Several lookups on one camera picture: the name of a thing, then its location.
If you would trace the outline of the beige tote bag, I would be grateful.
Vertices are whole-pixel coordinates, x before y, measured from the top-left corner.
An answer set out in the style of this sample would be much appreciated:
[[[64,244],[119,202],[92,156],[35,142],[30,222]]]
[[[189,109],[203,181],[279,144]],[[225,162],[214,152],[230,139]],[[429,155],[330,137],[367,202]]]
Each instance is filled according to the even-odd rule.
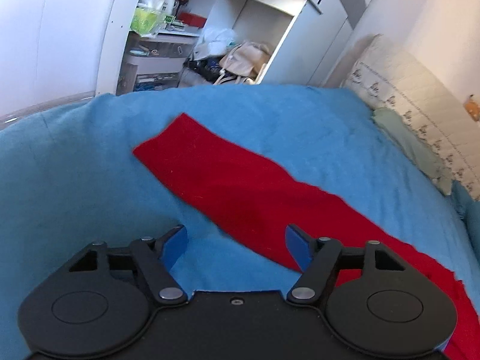
[[[214,86],[222,84],[254,85],[270,59],[264,43],[245,41],[230,50],[220,61],[220,75]]]

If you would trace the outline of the blue rolled duvet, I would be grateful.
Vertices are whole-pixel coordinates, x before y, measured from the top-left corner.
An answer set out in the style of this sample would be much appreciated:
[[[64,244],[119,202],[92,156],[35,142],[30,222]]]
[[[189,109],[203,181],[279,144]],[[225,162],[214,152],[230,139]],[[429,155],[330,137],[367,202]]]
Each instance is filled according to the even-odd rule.
[[[451,198],[459,217],[470,232],[479,231],[479,201],[473,200],[467,189],[458,181],[451,188]]]

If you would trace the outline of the green plastic bag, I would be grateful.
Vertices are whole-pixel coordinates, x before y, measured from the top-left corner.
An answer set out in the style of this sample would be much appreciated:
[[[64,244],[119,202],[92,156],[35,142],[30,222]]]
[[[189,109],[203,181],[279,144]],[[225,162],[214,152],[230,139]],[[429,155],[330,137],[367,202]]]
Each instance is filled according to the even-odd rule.
[[[136,7],[130,24],[130,30],[140,37],[154,37],[164,22],[164,14],[146,7]]]

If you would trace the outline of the blue bed sheet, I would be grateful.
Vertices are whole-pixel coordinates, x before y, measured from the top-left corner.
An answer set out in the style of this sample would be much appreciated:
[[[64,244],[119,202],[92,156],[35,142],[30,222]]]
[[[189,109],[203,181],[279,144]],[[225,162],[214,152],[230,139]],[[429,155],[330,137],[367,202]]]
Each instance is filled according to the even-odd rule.
[[[345,88],[198,86],[103,95],[1,131],[1,357],[24,359],[22,300],[84,246],[125,246],[176,224],[189,232],[172,273],[188,292],[287,291],[298,279],[235,242],[133,155],[180,114],[341,197],[460,281],[479,304],[479,262],[461,217]]]

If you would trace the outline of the green pillow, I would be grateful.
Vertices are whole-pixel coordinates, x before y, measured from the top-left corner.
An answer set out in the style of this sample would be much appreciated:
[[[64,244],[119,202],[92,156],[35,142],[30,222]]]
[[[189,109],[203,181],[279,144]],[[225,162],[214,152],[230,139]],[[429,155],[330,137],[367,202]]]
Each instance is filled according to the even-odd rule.
[[[443,160],[417,137],[397,113],[388,108],[378,108],[373,112],[373,121],[444,196],[452,193],[453,176]]]

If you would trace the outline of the white plastic bag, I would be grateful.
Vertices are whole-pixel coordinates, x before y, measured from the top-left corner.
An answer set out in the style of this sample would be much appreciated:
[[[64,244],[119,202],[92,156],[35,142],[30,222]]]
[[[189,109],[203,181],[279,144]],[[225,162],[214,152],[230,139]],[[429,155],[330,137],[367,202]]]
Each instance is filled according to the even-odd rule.
[[[239,36],[231,28],[205,28],[193,48],[193,59],[224,56],[238,41]]]

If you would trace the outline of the red box on shelf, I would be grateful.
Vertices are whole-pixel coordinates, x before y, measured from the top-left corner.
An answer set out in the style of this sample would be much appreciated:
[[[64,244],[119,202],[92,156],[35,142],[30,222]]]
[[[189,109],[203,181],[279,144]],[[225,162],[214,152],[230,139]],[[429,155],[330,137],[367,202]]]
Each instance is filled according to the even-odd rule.
[[[207,22],[207,19],[205,17],[185,11],[183,11],[179,16],[177,16],[177,18],[183,24],[191,27],[196,27],[198,29],[202,29]]]

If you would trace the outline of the white grey wardrobe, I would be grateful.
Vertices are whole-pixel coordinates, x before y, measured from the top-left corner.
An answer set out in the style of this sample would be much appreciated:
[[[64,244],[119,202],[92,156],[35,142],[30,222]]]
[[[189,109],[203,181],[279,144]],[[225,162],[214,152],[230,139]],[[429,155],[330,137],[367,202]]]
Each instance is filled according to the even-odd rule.
[[[323,86],[372,0],[308,0],[259,77],[261,84]]]

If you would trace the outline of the cream quilted headboard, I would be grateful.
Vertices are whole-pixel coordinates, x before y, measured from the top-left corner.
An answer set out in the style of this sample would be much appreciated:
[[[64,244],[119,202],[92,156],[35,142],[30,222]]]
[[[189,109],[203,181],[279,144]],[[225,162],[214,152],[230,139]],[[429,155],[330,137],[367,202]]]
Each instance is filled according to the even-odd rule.
[[[378,34],[342,86],[371,108],[386,107],[398,114],[470,196],[479,199],[479,124],[413,55]]]

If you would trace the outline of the red knitted garment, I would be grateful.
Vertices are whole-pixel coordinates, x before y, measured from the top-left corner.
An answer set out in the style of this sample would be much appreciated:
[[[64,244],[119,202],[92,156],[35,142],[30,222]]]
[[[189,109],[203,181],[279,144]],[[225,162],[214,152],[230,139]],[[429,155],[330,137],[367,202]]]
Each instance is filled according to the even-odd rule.
[[[284,267],[299,267],[286,247],[289,224],[310,236],[330,236],[350,247],[370,240],[382,242],[453,300],[458,322],[447,346],[448,356],[479,358],[479,316],[462,282],[340,197],[295,180],[275,162],[226,141],[187,114],[177,116],[133,154],[159,182],[237,242]]]

